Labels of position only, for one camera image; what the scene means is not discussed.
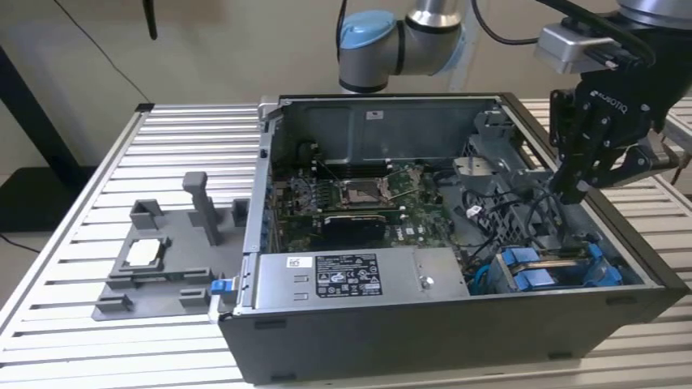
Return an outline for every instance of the metal panel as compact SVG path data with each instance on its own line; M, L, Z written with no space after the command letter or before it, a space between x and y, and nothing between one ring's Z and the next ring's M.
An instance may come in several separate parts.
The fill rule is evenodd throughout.
M546 101L525 104L546 125ZM680 107L677 114L692 122L692 100ZM157 105L148 118L133 120L2 309L14 313L0 337L0 388L250 387L205 315L94 322L90 312L129 227L130 201L157 198L162 209L190 208L177 186L190 170L208 172L217 203L249 193L254 153L229 146L256 149L254 110L254 105ZM686 199L657 177L604 193L692 285ZM689 387L690 349L686 296L653 323L622 327L581 361L356 378L329 387Z

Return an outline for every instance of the black pole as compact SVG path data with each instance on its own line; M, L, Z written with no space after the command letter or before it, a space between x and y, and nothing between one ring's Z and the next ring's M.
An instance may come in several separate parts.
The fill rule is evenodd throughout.
M21 126L60 182L70 189L81 189L86 174L49 121L20 72L0 46L0 100Z

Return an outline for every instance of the black cable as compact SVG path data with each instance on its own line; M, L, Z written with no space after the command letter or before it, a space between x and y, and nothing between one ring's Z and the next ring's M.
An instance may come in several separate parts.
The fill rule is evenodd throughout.
M70 15L70 13L66 11L66 9L62 7L62 5L60 4L58 0L53 0L53 3L60 7L60 9L62 10L62 13L65 14L65 16L69 18L69 20L72 21L72 23L74 24L74 26L78 28L78 30L82 32L82 34L85 35L85 37L90 40L90 43L94 44L96 49L98 49L100 53L104 54L105 60L108 61L108 63L110 63L112 68L116 70L117 73L120 73L120 75L122 76L122 78L128 81L129 85L132 85L132 88L134 88L134 89L137 90L137 92L140 93L140 95L141 95L141 97L144 98L145 102L146 102L146 103L150 103L152 101L149 100L149 98L146 97L146 95L144 94L144 92L141 91L141 89L137 87L137 85L134 84L134 82L129 79L129 77L122 73L122 71L117 68L117 66L116 66L116 64L113 63L110 57L108 56L108 54L105 53L105 51L102 50L102 48L100 47L100 45L96 43L94 38L90 37L90 35L88 34L86 30L84 30L82 26L78 25L77 21L74 20L74 18L72 17L72 15Z
M490 38L493 38L494 41L500 42L502 45L509 46L524 46L524 45L534 45L538 43L538 38L529 38L529 39L506 39L498 36L492 28L489 28L489 25L485 23L485 20L482 19L482 15L480 15L480 9L477 8L477 0L472 0L472 9L473 14L477 19L477 24L480 24L481 29L485 31L485 33L489 35Z
M346 3L348 0L341 0L338 18L336 19L336 61L340 60L341 29L344 28L344 17L346 16Z
M38 251L38 250L36 250L36 249L32 249L29 246L24 246L24 245L21 245L21 244L17 243L17 242L12 242L12 241L8 239L8 237L5 237L1 233L0 233L0 239L2 239L2 240L4 240L8 244L10 244L12 246L18 247L18 248L21 248L21 249L24 249L24 250L29 250L29 251L34 252L36 254L38 254L38 253L41 252L41 251Z
M562 12L566 16L593 28L600 34L612 38L618 42L632 54L637 55L648 66L656 64L656 53L649 45L633 36L628 31L622 30L616 24L606 20L602 16L596 15L585 8L577 6L568 0L536 0L553 10Z

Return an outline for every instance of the power supply label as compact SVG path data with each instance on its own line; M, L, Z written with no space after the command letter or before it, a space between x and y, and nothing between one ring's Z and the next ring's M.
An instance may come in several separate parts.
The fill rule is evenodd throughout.
M317 295L325 297L380 296L377 255L346 254L314 257Z

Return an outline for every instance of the wall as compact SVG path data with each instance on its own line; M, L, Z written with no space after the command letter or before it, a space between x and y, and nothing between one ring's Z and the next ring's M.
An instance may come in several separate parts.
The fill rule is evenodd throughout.
M286 92L340 91L337 0L158 1L157 41L148 38L138 0L60 2L157 103L237 103ZM542 24L558 20L532 0L480 2L489 2L489 23L506 36L534 35ZM350 0L348 12L384 8L401 17L410 4L412 0ZM142 101L137 91L50 0L0 2L0 45L77 159L96 164ZM468 91L510 90L537 97L572 83L532 58L530 48L506 48L481 36ZM448 86L449 75L396 77L388 92L445 92ZM0 131L12 139L0 144L0 174L41 164L2 107Z

